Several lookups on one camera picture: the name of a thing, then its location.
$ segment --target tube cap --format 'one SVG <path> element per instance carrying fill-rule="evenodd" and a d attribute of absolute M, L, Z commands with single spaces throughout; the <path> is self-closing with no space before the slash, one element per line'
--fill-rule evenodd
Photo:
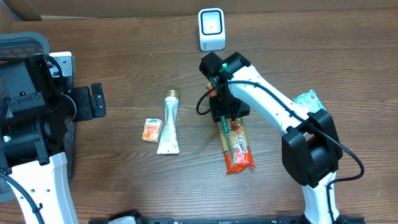
<path fill-rule="evenodd" d="M 178 93 L 177 90 L 167 90 L 166 91 L 166 97 L 168 97 L 168 96 L 174 96 L 177 99 L 180 99 L 180 94 Z"/>

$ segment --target cable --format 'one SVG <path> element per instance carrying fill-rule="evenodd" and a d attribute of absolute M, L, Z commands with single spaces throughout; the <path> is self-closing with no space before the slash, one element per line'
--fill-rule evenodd
<path fill-rule="evenodd" d="M 37 207 L 36 203 L 33 201 L 32 197 L 29 195 L 29 193 L 26 192 L 26 190 L 21 185 L 19 185 L 18 182 L 16 182 L 13 178 L 9 177 L 2 171 L 0 171 L 0 177 L 2 177 L 4 180 L 8 181 L 12 186 L 14 186 L 25 197 L 25 199 L 29 203 L 30 207 L 32 207 L 32 211 L 33 211 L 33 213 L 35 213 L 39 224 L 45 224 L 44 220 L 43 220 L 43 216 L 40 213 L 40 208 Z"/>
<path fill-rule="evenodd" d="M 291 110 L 288 106 L 286 106 L 284 104 L 284 102 L 282 102 L 282 100 L 280 100 L 277 96 L 275 96 L 275 94 L 273 94 L 273 92 L 271 92 L 269 89 L 267 89 L 266 87 L 262 86 L 260 83 L 256 83 L 256 82 L 250 82 L 250 81 L 230 81 L 228 83 L 223 83 L 220 84 L 212 89 L 210 89 L 209 91 L 207 91 L 198 101 L 197 104 L 197 113 L 199 115 L 205 115 L 208 114 L 210 112 L 211 109 L 208 109 L 206 112 L 201 113 L 199 112 L 199 106 L 201 104 L 201 102 L 206 98 L 206 96 L 208 96 L 212 91 L 218 90 L 224 86 L 227 85 L 231 85 L 231 84 L 247 84 L 247 85 L 254 85 L 255 87 L 258 87 L 262 90 L 264 90 L 265 92 L 267 92 L 268 94 L 270 94 L 271 97 L 273 97 L 273 99 L 275 99 L 287 112 L 289 112 L 293 117 L 295 117 L 296 119 L 298 119 L 299 121 L 306 123 L 307 126 L 316 134 L 319 134 L 320 136 L 328 139 L 329 141 L 331 141 L 333 144 L 335 144 L 336 146 L 340 147 L 342 150 L 344 150 L 349 156 L 351 156 L 356 163 L 358 163 L 359 168 L 361 169 L 361 172 L 353 177 L 345 177 L 345 178 L 340 178 L 340 179 L 335 179 L 330 181 L 327 185 L 326 185 L 326 197 L 328 199 L 328 209 L 329 209 L 329 214 L 330 214 L 330 218 L 331 218 L 331 222 L 332 224 L 335 224 L 335 219 L 333 217 L 333 212 L 331 211 L 331 202 L 330 202 L 330 186 L 332 184 L 335 184 L 337 182 L 344 182 L 344 181 L 350 181 L 350 180 L 357 180 L 359 178 L 361 178 L 364 173 L 365 173 L 365 168 L 363 166 L 363 163 L 361 162 L 361 160 L 355 156 L 355 154 L 353 152 L 351 152 L 349 149 L 347 149 L 344 145 L 342 145 L 341 143 L 339 143 L 338 141 L 334 140 L 332 137 L 330 137 L 329 135 L 325 134 L 323 131 L 319 130 L 317 127 L 315 127 L 313 124 L 310 124 L 308 122 L 306 122 L 303 118 L 301 118 L 299 115 L 297 115 L 293 110 Z"/>

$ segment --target white tube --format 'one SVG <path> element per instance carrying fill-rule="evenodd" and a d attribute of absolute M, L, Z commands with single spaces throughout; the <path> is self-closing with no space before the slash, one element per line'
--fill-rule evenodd
<path fill-rule="evenodd" d="M 178 154 L 177 132 L 175 130 L 175 119 L 178 111 L 179 94 L 175 90 L 166 91 L 164 99 L 164 128 L 160 137 L 158 154 Z"/>

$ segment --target food packet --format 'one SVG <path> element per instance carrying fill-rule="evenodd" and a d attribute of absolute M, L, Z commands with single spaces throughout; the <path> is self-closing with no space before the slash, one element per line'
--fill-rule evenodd
<path fill-rule="evenodd" d="M 149 118 L 145 120 L 144 132 L 142 133 L 142 140 L 149 142 L 157 142 L 159 140 L 160 128 L 162 127 L 162 120 Z"/>
<path fill-rule="evenodd" d="M 207 84 L 207 89 L 211 89 L 210 83 Z M 210 97 L 215 95 L 215 92 L 210 93 Z M 238 173 L 247 166 L 256 168 L 251 155 L 248 138 L 246 137 L 243 119 L 236 118 L 235 121 L 232 121 L 231 119 L 221 117 L 221 121 L 217 122 L 217 125 L 227 166 L 226 173 Z"/>

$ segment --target small orange and white packet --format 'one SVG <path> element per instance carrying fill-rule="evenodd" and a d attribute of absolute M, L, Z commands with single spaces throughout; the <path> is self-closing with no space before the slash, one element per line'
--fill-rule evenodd
<path fill-rule="evenodd" d="M 162 120 L 149 118 L 145 120 L 144 132 L 142 133 L 142 140 L 149 142 L 157 142 L 159 140 L 159 133 L 162 127 Z"/>

